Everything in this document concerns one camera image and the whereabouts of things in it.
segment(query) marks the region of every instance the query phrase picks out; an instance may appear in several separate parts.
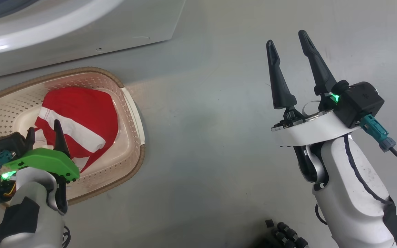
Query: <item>laundry basket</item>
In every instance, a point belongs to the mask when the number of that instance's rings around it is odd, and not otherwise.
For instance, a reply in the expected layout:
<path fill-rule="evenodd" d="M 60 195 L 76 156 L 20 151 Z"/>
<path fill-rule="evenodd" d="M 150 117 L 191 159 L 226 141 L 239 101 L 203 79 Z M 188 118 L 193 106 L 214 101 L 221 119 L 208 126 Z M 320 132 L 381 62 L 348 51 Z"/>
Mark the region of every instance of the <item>laundry basket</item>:
<path fill-rule="evenodd" d="M 112 189 L 130 179 L 145 157 L 145 135 L 131 95 L 123 84 L 104 69 L 85 67 L 58 72 L 0 91 L 0 136 L 27 134 L 45 95 L 65 87 L 83 87 L 110 94 L 118 115 L 119 132 L 114 144 L 67 189 L 69 204 L 75 204 Z"/>

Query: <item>red cloth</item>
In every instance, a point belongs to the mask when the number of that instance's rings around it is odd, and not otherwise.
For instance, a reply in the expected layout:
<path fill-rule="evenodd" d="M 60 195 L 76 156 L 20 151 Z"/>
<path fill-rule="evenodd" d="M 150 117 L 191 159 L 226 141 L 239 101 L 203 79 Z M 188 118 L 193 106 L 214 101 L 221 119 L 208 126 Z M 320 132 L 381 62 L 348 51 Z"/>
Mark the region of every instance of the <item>red cloth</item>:
<path fill-rule="evenodd" d="M 52 146 L 55 143 L 54 119 L 62 119 L 60 122 L 71 158 L 89 157 L 81 172 L 112 146 L 118 132 L 117 113 L 111 96 L 93 89 L 67 87 L 47 93 L 35 125 L 42 129 L 47 144 Z"/>

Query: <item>washing machine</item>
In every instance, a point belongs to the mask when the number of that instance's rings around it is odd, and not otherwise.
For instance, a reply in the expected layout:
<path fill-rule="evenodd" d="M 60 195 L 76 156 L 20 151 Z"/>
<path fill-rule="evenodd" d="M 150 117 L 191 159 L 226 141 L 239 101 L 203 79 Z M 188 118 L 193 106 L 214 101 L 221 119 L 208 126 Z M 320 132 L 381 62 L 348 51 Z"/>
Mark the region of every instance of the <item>washing machine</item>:
<path fill-rule="evenodd" d="M 172 38 L 185 0 L 0 0 L 0 76 Z"/>

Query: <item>gray surface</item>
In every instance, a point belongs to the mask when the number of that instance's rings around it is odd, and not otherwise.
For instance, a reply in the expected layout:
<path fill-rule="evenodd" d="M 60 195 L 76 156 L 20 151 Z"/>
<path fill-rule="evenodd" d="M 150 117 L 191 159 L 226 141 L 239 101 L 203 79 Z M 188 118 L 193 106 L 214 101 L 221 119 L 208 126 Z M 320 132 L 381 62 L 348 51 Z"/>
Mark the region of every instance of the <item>gray surface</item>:
<path fill-rule="evenodd" d="M 311 247 L 336 247 L 292 148 L 270 138 L 282 111 L 272 107 L 268 39 L 298 108 L 317 99 L 299 29 L 337 80 L 378 88 L 386 104 L 377 117 L 397 141 L 397 0 L 190 0 L 171 41 L 0 78 L 1 90 L 98 66 L 123 80 L 141 112 L 142 168 L 70 207 L 70 247 L 246 247 L 267 218 L 286 222 Z M 355 140 L 397 202 L 397 159 L 367 136 Z"/>

